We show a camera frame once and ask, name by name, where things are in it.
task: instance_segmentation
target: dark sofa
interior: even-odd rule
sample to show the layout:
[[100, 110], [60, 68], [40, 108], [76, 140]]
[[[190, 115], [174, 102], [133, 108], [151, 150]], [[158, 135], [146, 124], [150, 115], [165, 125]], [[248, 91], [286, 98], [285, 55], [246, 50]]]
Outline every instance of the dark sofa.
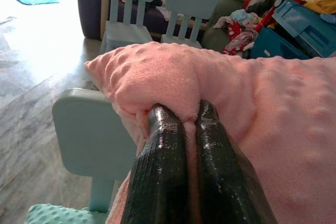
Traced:
[[[109, 0], [78, 0], [79, 16], [82, 31], [85, 37], [91, 39], [101, 39], [104, 32], [105, 21], [109, 17]], [[137, 5], [133, 4], [131, 22], [135, 23]], [[120, 2], [118, 9], [118, 21], [122, 21], [123, 3]], [[147, 27], [154, 40], [160, 40], [162, 34], [166, 32], [168, 22], [162, 14], [155, 8], [150, 8], [145, 13], [144, 26]], [[203, 32], [199, 33], [198, 40], [201, 40]]]

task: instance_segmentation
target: gray laminate floor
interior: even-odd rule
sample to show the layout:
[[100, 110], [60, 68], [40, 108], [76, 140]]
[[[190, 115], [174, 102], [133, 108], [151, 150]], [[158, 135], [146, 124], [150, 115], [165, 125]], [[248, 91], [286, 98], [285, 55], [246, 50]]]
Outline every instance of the gray laminate floor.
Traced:
[[90, 180], [61, 163], [51, 106], [69, 88], [91, 88], [77, 0], [26, 6], [0, 0], [0, 223], [23, 223], [29, 206], [87, 206]]

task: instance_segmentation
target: blue storage box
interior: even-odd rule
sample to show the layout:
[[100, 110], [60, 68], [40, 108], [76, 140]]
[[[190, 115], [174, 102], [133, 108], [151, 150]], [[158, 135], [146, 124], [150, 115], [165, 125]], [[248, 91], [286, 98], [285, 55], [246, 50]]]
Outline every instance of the blue storage box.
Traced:
[[249, 54], [251, 59], [258, 57], [282, 56], [285, 59], [309, 59], [300, 49], [276, 34], [272, 29], [264, 27]]
[[310, 57], [336, 55], [336, 26], [299, 3], [284, 1], [273, 18], [300, 44]]

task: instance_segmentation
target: pink minky blanket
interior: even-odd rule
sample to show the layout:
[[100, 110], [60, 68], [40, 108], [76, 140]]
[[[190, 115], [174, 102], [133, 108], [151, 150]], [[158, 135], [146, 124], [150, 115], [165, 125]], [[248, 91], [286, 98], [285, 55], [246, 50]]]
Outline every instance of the pink minky blanket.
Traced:
[[[336, 223], [336, 58], [245, 60], [150, 42], [118, 48], [86, 67], [138, 153], [153, 104], [167, 106], [183, 122], [193, 223], [201, 223], [194, 126], [201, 99], [215, 105], [252, 162], [278, 223]], [[108, 224], [120, 223], [127, 184], [128, 178]]]

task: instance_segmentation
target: mint green dotted cushion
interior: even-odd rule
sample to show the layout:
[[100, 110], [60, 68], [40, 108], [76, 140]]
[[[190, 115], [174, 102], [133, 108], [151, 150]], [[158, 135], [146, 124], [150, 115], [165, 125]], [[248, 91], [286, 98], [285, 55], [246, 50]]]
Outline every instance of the mint green dotted cushion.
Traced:
[[30, 207], [24, 224], [104, 224], [107, 216], [108, 213], [39, 204]]

